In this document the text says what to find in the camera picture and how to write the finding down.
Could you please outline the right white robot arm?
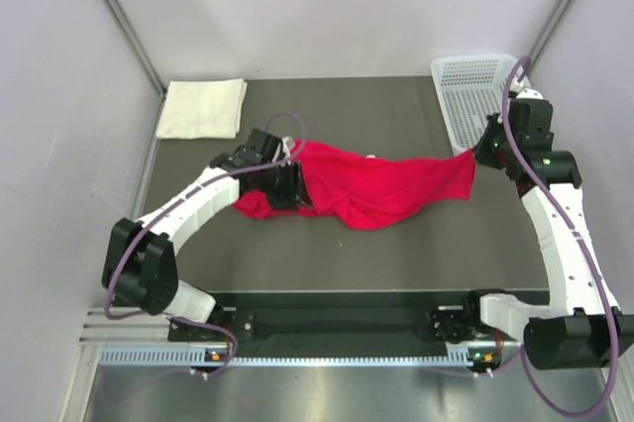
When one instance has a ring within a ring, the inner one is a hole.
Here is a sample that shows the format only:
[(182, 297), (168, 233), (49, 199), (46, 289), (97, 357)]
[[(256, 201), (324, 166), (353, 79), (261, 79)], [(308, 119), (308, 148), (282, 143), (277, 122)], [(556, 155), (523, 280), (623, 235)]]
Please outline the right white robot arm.
[(591, 246), (585, 224), (581, 174), (573, 154), (553, 148), (551, 103), (521, 94), (511, 99), (508, 118), (515, 143), (502, 118), (487, 119), (475, 147), (479, 164), (502, 169), (516, 185), (534, 226), (549, 285), (546, 305), (529, 304), (503, 290), (475, 290), (462, 323), (482, 339), (495, 329), (521, 342), (536, 369), (605, 368), (611, 340), (605, 313), (612, 312), (616, 346), (633, 344), (633, 317), (621, 312), (614, 296), (597, 285), (582, 249)]

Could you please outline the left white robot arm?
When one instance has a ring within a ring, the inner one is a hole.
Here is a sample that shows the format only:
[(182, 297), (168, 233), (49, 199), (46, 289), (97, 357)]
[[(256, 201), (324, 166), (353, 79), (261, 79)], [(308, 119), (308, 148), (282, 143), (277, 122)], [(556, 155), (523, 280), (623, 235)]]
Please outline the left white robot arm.
[(213, 158), (183, 190), (160, 208), (112, 228), (102, 285), (104, 310), (115, 299), (133, 306), (133, 314), (190, 321), (203, 339), (224, 330), (222, 306), (211, 294), (181, 280), (176, 257), (184, 244), (220, 211), (257, 191), (275, 210), (296, 210), (309, 203), (298, 160), (306, 141), (280, 138), (254, 129), (247, 142)]

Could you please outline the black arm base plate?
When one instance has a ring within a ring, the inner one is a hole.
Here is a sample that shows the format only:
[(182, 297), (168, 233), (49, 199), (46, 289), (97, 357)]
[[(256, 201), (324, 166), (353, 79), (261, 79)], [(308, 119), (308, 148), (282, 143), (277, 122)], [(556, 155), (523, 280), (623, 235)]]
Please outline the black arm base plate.
[(264, 342), (273, 337), (406, 336), (417, 341), (457, 344), (482, 339), (489, 330), (472, 327), (460, 307), (428, 305), (316, 306), (299, 304), (277, 307), (218, 307), (203, 320), (231, 330), (241, 344)]

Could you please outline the pink red t shirt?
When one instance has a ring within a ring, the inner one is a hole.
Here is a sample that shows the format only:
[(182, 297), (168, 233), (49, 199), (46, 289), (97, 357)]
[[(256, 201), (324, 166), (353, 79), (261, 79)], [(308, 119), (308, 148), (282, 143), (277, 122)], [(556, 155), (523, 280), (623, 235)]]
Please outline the pink red t shirt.
[(375, 231), (404, 221), (425, 206), (471, 198), (476, 161), (471, 152), (452, 158), (389, 160), (370, 158), (332, 146), (299, 141), (307, 193), (312, 204), (274, 210), (263, 193), (253, 191), (234, 204), (243, 216), (334, 217), (353, 230)]

